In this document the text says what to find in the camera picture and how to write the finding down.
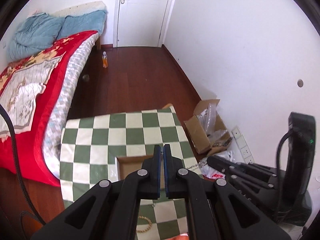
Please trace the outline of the small cardboard jewelry box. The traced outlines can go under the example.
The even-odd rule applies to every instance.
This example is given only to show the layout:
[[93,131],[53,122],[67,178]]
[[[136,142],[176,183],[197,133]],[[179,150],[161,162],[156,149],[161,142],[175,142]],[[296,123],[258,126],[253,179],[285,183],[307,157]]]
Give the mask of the small cardboard jewelry box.
[[134,156],[134,157],[117,157],[118,179],[123,180],[132,172],[142,168],[143,161],[152,158],[151,155]]

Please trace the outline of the white red plastic bag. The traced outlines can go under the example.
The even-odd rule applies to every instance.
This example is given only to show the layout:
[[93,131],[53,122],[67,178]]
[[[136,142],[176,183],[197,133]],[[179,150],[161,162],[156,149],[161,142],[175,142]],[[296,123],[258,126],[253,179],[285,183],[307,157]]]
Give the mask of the white red plastic bag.
[[199,169],[204,178],[213,180],[225,179],[226,168],[224,167],[224,162],[219,159],[235,163],[234,152],[223,151],[203,158],[199,162]]

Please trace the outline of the white power strip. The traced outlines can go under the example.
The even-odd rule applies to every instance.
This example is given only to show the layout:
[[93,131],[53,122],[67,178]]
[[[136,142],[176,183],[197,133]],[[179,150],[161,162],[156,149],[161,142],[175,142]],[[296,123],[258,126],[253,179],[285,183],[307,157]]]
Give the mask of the white power strip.
[[253,164],[254,163],[253,155],[251,154],[248,144],[245,141],[245,138],[242,135],[242,132],[240,131],[240,128],[238,126],[235,126],[232,129],[232,135],[237,144],[238,149],[240,150],[241,156],[245,161],[245,163]]

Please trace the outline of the open brown cardboard box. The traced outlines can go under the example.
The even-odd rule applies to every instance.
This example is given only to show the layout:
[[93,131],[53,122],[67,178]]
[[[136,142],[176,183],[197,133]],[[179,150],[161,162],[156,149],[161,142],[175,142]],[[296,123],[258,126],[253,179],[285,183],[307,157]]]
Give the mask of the open brown cardboard box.
[[185,127],[197,154],[216,154],[227,150],[231,135],[217,113],[219,99],[201,100]]

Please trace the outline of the green white checkered tablecloth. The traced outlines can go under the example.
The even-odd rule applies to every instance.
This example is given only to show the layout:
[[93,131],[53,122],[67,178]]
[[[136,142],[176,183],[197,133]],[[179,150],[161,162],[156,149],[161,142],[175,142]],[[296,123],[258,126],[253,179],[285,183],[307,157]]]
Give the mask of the green white checkered tablecloth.
[[[69,120],[63,130],[60,185],[63,203],[70,206],[97,182],[118,181],[117,157],[153,154],[155,145],[170,145],[172,156],[197,171],[197,160],[174,107],[116,113]],[[136,239],[169,239],[188,231],[185,203],[142,200]]]

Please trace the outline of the quilted white mattress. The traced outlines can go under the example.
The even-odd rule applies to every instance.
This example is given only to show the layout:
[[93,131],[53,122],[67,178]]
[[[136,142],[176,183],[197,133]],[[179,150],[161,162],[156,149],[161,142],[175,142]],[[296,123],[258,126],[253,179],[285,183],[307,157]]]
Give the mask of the quilted white mattress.
[[67,68],[62,80],[62,87],[44,132],[44,139],[42,143],[44,161],[49,171],[57,179],[60,178],[62,130],[66,124],[67,115],[71,107],[78,79],[84,69],[90,52],[99,37],[99,33],[94,33],[84,40],[84,42],[80,44],[67,61]]

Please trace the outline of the small round floor object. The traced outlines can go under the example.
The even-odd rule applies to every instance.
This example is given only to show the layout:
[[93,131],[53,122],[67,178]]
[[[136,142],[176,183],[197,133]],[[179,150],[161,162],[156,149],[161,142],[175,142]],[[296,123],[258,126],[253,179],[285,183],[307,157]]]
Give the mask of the small round floor object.
[[85,81],[85,82],[88,82],[89,81],[89,75],[88,74],[85,74],[82,79]]

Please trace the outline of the red patterned bedspread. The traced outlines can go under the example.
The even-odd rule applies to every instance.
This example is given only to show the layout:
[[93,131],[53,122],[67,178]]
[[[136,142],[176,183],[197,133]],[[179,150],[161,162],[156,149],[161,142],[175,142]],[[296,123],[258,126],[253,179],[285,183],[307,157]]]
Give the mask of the red patterned bedspread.
[[10,63],[1,73],[1,106],[15,132],[18,167],[22,177],[58,187],[49,171],[42,143],[50,114],[57,102],[67,61],[95,30],[56,40],[39,53]]

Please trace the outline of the orange drink bottle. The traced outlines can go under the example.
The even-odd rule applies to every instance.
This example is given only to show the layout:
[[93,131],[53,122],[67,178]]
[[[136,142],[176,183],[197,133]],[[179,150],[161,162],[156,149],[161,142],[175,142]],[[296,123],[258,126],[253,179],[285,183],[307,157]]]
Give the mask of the orange drink bottle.
[[103,67],[107,68],[108,67],[108,58],[107,58],[107,52],[103,52],[103,56],[102,56],[102,60],[103,60]]

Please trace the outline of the white door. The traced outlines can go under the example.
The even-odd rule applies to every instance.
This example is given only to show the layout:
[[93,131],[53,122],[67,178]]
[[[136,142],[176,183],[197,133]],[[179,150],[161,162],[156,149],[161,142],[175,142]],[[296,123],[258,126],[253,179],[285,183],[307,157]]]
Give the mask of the white door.
[[175,0],[116,0],[114,47],[161,47]]

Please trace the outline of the blue pillow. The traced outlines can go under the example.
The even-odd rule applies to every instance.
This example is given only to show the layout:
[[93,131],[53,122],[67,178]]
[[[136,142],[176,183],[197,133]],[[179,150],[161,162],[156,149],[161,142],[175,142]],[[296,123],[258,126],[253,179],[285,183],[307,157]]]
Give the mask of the blue pillow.
[[104,31],[106,10],[96,10],[80,16],[67,16],[57,36],[57,40],[83,31],[95,30],[100,35]]

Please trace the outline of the blue duvet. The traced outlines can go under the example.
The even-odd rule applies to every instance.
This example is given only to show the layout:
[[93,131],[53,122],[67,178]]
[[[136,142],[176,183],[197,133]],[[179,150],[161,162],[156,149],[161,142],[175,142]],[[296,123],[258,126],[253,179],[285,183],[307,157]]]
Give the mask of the blue duvet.
[[51,47],[64,22],[64,17],[47,13],[28,17],[12,36],[7,48],[7,61],[18,61]]

